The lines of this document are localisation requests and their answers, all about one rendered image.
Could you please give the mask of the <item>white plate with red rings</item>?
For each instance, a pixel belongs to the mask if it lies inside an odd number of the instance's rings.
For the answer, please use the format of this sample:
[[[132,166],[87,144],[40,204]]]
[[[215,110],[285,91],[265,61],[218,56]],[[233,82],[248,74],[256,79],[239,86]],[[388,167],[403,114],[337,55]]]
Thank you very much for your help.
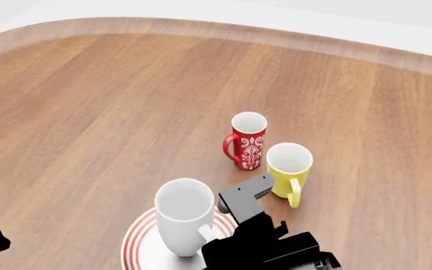
[[[214,207],[212,229],[214,239],[233,235],[238,224],[229,214]],[[194,256],[181,257],[172,253],[160,236],[155,207],[141,214],[127,230],[121,245],[122,270],[204,270],[206,264],[200,250]]]

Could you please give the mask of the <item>tall white mug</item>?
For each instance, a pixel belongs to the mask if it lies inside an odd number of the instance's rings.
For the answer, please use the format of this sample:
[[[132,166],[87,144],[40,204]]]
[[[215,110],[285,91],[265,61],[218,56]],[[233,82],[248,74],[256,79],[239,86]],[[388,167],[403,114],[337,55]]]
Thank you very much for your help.
[[[194,256],[215,238],[215,197],[203,182],[192,178],[168,181],[155,194],[154,207],[160,237],[173,254]]]

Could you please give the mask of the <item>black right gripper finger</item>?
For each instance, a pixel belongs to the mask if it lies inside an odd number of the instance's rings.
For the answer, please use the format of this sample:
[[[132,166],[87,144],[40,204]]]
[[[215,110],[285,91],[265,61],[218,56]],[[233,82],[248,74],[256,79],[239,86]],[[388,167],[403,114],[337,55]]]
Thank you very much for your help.
[[[239,246],[233,237],[215,239],[202,246],[206,267],[235,267],[238,265]]]
[[[230,214],[237,224],[250,220],[264,212],[258,199],[267,195],[274,183],[273,177],[264,173],[235,184],[218,194],[218,211]]]

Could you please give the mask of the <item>yellow and white mug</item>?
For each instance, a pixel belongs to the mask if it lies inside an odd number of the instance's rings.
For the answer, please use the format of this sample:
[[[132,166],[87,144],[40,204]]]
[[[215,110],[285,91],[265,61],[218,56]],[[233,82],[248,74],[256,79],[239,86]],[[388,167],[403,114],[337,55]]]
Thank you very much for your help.
[[[268,173],[274,179],[271,192],[297,209],[313,163],[313,155],[303,145],[290,142],[273,145],[266,154]]]

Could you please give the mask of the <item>red mug with white pattern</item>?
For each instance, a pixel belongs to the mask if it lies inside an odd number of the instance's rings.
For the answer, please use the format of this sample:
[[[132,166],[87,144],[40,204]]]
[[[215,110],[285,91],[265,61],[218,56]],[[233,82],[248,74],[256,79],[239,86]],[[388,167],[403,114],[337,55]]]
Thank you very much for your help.
[[[231,120],[232,134],[223,141],[224,154],[240,170],[255,170],[262,161],[267,120],[257,112],[240,112]]]

